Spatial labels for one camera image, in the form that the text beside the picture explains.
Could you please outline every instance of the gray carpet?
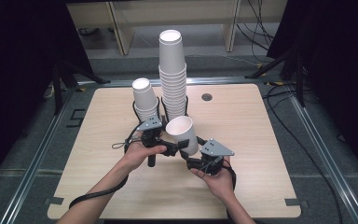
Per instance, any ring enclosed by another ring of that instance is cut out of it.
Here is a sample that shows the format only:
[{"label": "gray carpet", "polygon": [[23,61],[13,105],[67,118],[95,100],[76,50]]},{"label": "gray carpet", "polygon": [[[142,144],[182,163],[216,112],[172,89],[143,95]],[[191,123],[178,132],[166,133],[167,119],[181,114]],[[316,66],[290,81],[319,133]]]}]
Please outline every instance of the gray carpet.
[{"label": "gray carpet", "polygon": [[[186,59],[189,77],[243,77],[255,71],[255,67],[247,63],[229,60],[221,57],[191,57]],[[102,78],[115,80],[134,80],[137,77],[158,78],[158,59],[120,59],[120,60],[91,60],[95,73]],[[277,80],[279,67],[258,80],[246,80],[254,82],[260,89],[261,95],[266,95],[271,89],[264,84],[267,80]],[[85,91],[76,91],[71,98],[62,122],[53,136],[53,141],[40,166],[39,173],[22,205],[15,223],[54,223],[47,217],[48,206],[45,200],[53,196],[60,180],[61,172],[69,157],[72,145],[76,140],[79,128],[70,128],[68,125],[76,124],[76,120],[70,120],[75,109],[86,109],[94,93],[94,88],[86,88]],[[285,91],[280,87],[276,92]],[[316,152],[310,138],[303,127],[290,99],[283,94],[271,97],[270,101],[276,113],[287,127],[300,139],[301,143],[309,151],[316,163],[322,167],[322,162]],[[320,105],[311,91],[306,91],[306,108],[312,120],[322,135],[330,152],[334,156],[338,167],[347,177],[356,196],[358,197],[358,160],[351,149],[337,139],[339,130],[331,121],[324,107]],[[9,199],[21,181],[21,176],[35,154],[38,144],[42,140],[54,112],[54,99],[48,98],[41,103],[39,112],[32,118],[30,126],[24,130],[27,134],[17,141],[6,160],[0,168],[0,220],[2,219]],[[268,111],[272,127],[277,136],[284,161],[293,182],[297,198],[307,206],[302,207],[302,214],[294,219],[260,219],[263,223],[337,223],[337,209],[334,198],[326,183],[319,175],[314,165],[298,145],[293,137],[282,127],[275,116]],[[353,223],[342,200],[339,198],[343,223]]]}]

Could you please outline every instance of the power cord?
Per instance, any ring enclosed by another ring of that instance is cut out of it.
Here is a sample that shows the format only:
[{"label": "power cord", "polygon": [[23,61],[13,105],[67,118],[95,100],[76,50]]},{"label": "power cord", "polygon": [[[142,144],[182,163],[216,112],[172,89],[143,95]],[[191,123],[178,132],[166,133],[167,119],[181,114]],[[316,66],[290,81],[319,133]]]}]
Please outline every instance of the power cord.
[{"label": "power cord", "polygon": [[310,159],[310,161],[312,162],[312,164],[314,165],[314,167],[316,168],[316,170],[318,171],[318,173],[322,176],[322,178],[324,179],[325,183],[327,184],[328,188],[330,189],[332,195],[333,195],[333,198],[334,198],[334,201],[335,201],[335,204],[336,204],[336,208],[337,208],[337,214],[338,214],[338,223],[339,224],[342,224],[342,214],[341,214],[341,210],[339,208],[339,202],[338,202],[338,197],[336,195],[336,192],[334,191],[333,189],[333,186],[330,184],[330,182],[327,180],[327,177],[324,175],[324,173],[322,172],[322,169],[319,167],[318,164],[316,164],[316,161],[314,160],[314,158],[312,158],[312,156],[310,155],[310,153],[308,152],[308,150],[304,147],[304,145],[299,141],[299,139],[287,128],[287,126],[283,123],[283,121],[279,118],[279,116],[277,115],[277,113],[275,112],[275,109],[273,108],[273,106],[271,106],[271,103],[269,101],[269,97],[273,96],[272,95],[272,92],[278,88],[278,87],[281,87],[281,86],[274,86],[273,88],[271,88],[269,91],[268,91],[268,94],[267,94],[267,103],[268,103],[268,106],[270,108],[270,110],[272,111],[272,113],[274,114],[274,116],[277,118],[277,120],[280,122],[280,124],[283,126],[283,128],[290,133],[290,135],[292,135],[292,137],[298,142],[298,144],[301,146],[301,148],[304,150],[304,152],[307,154],[308,158]]}]

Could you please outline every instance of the background desk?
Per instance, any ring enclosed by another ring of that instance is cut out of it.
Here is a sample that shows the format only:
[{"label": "background desk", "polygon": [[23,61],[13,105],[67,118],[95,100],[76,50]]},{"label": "background desk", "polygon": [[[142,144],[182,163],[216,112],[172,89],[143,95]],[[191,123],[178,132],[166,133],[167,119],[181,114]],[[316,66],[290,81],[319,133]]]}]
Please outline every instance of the background desk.
[{"label": "background desk", "polygon": [[[154,90],[160,95],[160,87]],[[212,101],[203,101],[204,93],[210,93]],[[299,206],[285,204],[296,194],[257,86],[188,86],[187,95],[197,135],[213,137],[236,152],[231,159],[238,175],[236,195],[249,214],[298,217]],[[55,193],[63,203],[50,206],[50,218],[61,217],[75,197],[87,192],[122,157],[123,149],[111,146],[123,142],[137,124],[132,101],[131,88],[95,92]],[[145,161],[130,174],[101,218],[226,218],[226,209],[186,169],[180,155],[158,155],[154,168]]]}]

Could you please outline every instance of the wooden table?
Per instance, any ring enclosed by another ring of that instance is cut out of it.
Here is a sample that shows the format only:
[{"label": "wooden table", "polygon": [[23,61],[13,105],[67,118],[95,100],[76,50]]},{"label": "wooden table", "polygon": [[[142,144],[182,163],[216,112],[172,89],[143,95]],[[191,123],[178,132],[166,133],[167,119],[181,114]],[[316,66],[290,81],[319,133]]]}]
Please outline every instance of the wooden table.
[{"label": "wooden table", "polygon": [[[161,95],[160,87],[154,90]],[[202,100],[204,93],[213,99]],[[296,194],[257,86],[188,86],[187,96],[187,112],[197,136],[212,137],[235,151],[231,158],[238,176],[235,192],[248,213],[252,217],[298,217],[300,207],[285,203]],[[123,149],[111,146],[123,142],[138,123],[132,101],[131,88],[94,93],[54,195],[64,198],[63,203],[50,205],[50,218],[61,217],[75,197],[86,193],[122,157]],[[130,174],[127,185],[116,192],[101,218],[227,217],[226,208],[186,169],[179,153],[176,157],[157,155],[153,168],[146,163]]]}]

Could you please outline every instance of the tall stack of cups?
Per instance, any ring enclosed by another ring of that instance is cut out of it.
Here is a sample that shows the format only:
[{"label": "tall stack of cups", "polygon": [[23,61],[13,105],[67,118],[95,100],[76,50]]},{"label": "tall stack of cups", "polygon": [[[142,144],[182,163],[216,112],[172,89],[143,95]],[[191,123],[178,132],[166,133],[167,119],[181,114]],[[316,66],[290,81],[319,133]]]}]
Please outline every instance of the tall stack of cups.
[{"label": "tall stack of cups", "polygon": [[141,121],[158,114],[158,98],[149,79],[141,77],[132,82],[135,111]]},{"label": "tall stack of cups", "polygon": [[186,62],[182,36],[166,30],[159,35],[159,77],[162,102],[169,120],[186,113]]}]

